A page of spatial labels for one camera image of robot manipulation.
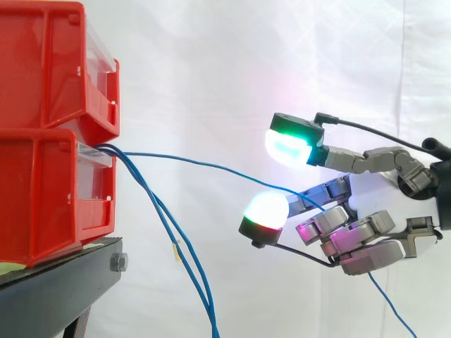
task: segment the led light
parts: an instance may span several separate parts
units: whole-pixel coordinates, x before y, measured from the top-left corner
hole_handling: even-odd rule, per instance
[[[252,222],[271,229],[280,229],[289,212],[288,201],[277,192],[256,195],[245,211],[245,217]]]
[[[266,150],[277,162],[291,168],[300,168],[307,163],[311,153],[311,146],[305,139],[274,130],[266,132]]]

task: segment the red plastic drawer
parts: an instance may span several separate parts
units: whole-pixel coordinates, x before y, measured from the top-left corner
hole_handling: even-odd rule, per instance
[[[116,159],[69,130],[0,130],[0,262],[33,266],[114,231]]]
[[[119,64],[77,2],[0,1],[0,128],[119,135]]]

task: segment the blue cable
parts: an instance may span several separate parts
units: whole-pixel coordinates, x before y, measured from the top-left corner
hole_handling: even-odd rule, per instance
[[[300,197],[301,199],[304,199],[304,200],[310,202],[311,204],[313,204],[318,209],[324,211],[324,208],[322,206],[317,204],[315,201],[313,201],[309,197],[300,194],[299,192],[295,192],[294,190],[290,190],[290,189],[287,189],[287,188],[279,187],[277,185],[265,183],[265,182],[263,182],[261,180],[258,180],[256,178],[253,178],[253,177],[248,176],[246,174],[240,173],[239,171],[236,171],[236,170],[233,170],[233,169],[230,169],[230,168],[227,168],[227,167],[223,167],[222,165],[217,165],[217,164],[207,163],[207,162],[200,162],[200,161],[190,160],[189,158],[184,158],[184,157],[179,157],[179,156],[172,156],[172,155],[151,154],[151,153],[135,153],[135,152],[125,152],[124,154],[128,155],[128,156],[146,156],[146,157],[157,157],[157,158],[169,158],[171,160],[188,162],[188,163],[192,163],[192,164],[196,164],[196,165],[202,165],[204,167],[221,169],[221,170],[224,170],[224,171],[228,171],[229,173],[238,175],[240,177],[246,178],[248,180],[251,180],[251,181],[253,181],[255,183],[261,184],[261,185],[263,185],[265,187],[268,187],[268,188],[271,188],[271,189],[277,189],[277,190],[281,190],[283,192],[289,192],[291,194],[294,194],[294,195]]]
[[[207,311],[207,313],[209,314],[209,318],[211,321],[211,329],[212,329],[212,337],[213,338],[219,338],[219,332],[218,332],[218,328],[216,326],[216,314],[215,314],[215,310],[214,310],[214,303],[213,303],[213,297],[211,295],[211,290],[210,290],[210,286],[208,283],[208,280],[206,278],[204,269],[202,268],[202,265],[196,255],[196,253],[194,252],[194,248],[191,245],[191,242],[189,241],[189,239],[187,238],[186,234],[183,232],[183,230],[181,229],[181,227],[179,226],[179,224],[175,221],[174,217],[171,215],[171,213],[169,212],[169,210],[166,208],[166,206],[164,205],[163,201],[160,200],[159,197],[157,197],[148,187],[145,179],[143,178],[143,176],[141,175],[141,173],[139,172],[139,170],[136,168],[136,166],[134,165],[134,163],[118,148],[116,148],[115,146],[112,146],[110,144],[102,144],[99,145],[98,150],[101,150],[107,154],[110,155],[114,155],[116,157],[118,157],[119,159],[122,160],[122,162],[124,162],[125,166],[127,167],[127,169],[130,171],[130,174],[135,178],[135,180],[144,188],[144,190],[146,190],[147,194],[149,195],[157,213],[159,214],[160,220],[163,223],[163,226],[166,228],[166,231],[169,235],[169,237],[171,238],[171,241],[174,243],[178,254],[180,256],[181,261],[183,262],[183,265],[185,266],[188,275],[190,276],[193,284],[195,285],[202,303],[204,304],[204,307]],[[196,264],[199,273],[201,275],[202,281],[204,283],[204,287],[207,293],[207,297],[209,299],[209,301],[207,302],[205,299],[205,295],[204,292],[202,291],[202,288],[199,284],[199,282],[197,281],[197,278],[195,277],[194,273],[192,272],[192,269],[189,265],[189,263],[187,262],[185,256],[183,255],[183,252],[181,251],[177,241],[175,240],[175,237],[167,223],[167,220],[164,216],[164,214],[161,212],[160,207],[163,209],[164,213],[168,216],[168,218],[170,219],[170,221],[173,223],[174,227],[176,228],[176,230],[179,232],[180,236],[183,238],[183,240],[185,241],[185,243],[187,244],[188,250],[190,251],[194,263]]]
[[[397,314],[397,311],[395,309],[395,306],[391,302],[391,300],[388,298],[387,294],[381,289],[377,281],[374,279],[373,275],[371,273],[368,273],[369,279],[374,283],[374,285],[378,288],[379,292],[382,294],[383,298],[387,301],[388,305],[392,308],[393,313],[395,314],[396,318],[405,326],[406,329],[409,330],[409,332],[412,334],[413,338],[416,338],[415,332],[408,326],[408,324],[401,318],[400,315]]]
[[[211,168],[217,168],[217,169],[221,169],[221,170],[225,170],[228,171],[229,173],[238,175],[240,177],[246,178],[248,180],[251,180],[255,183],[259,183],[265,187],[269,187],[272,189],[277,189],[277,190],[282,190],[284,192],[289,192],[291,194],[295,194],[296,196],[300,197],[301,199],[305,199],[306,201],[309,201],[310,203],[312,203],[315,207],[321,209],[322,211],[324,211],[324,208],[322,208],[320,205],[318,205],[315,201],[312,201],[310,198],[308,198],[307,196],[304,196],[302,194],[299,194],[293,190],[290,189],[286,189],[283,187],[278,187],[276,185],[272,185],[269,183],[265,183],[261,180],[258,180],[256,178],[250,177],[248,175],[245,175],[243,173],[240,173],[236,170],[227,168],[227,167],[223,167],[222,165],[217,165],[217,164],[213,164],[213,163],[207,163],[207,162],[200,162],[200,161],[196,161],[196,160],[191,160],[188,158],[183,158],[183,157],[179,157],[179,156],[172,156],[172,155],[163,155],[163,154],[152,154],[152,153],[138,153],[138,152],[125,152],[126,155],[128,156],[146,156],[146,157],[157,157],[157,158],[169,158],[169,159],[173,159],[173,160],[178,160],[178,161],[183,161],[183,162],[188,162],[188,163],[192,163],[192,164],[196,164],[196,165],[202,165],[202,166],[206,166],[206,167],[211,167]],[[388,302],[388,305],[390,305],[390,307],[393,310],[393,313],[395,314],[395,316],[397,317],[397,319],[409,330],[409,332],[412,334],[412,336],[414,338],[416,338],[416,334],[414,333],[414,331],[407,325],[407,323],[400,317],[400,315],[398,315],[395,307],[393,306],[393,303],[391,302],[391,300],[388,298],[388,296],[385,294],[385,292],[381,289],[381,287],[379,287],[377,281],[375,281],[375,279],[373,278],[373,275],[371,273],[369,273],[369,277],[371,279],[371,281],[374,283],[374,285],[376,286],[376,288],[379,290],[379,292],[383,295],[383,297],[385,298],[385,300]]]

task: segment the white fabric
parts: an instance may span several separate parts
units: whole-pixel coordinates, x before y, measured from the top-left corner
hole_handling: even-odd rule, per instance
[[[264,133],[274,112],[312,119],[323,111],[411,142],[451,143],[449,1],[83,2],[121,62],[115,144],[125,151],[210,161],[303,190],[339,174],[272,161]],[[345,126],[328,127],[326,143],[355,151],[392,144]],[[199,254],[222,338],[409,336],[368,276],[257,250],[238,234],[242,211],[263,187],[210,168],[134,159]],[[196,290],[122,165],[117,196],[115,235],[130,264],[93,306],[86,337],[210,337]],[[321,256],[295,234],[297,221],[281,242]],[[445,236],[423,258],[374,273],[419,337],[451,332],[450,254]]]

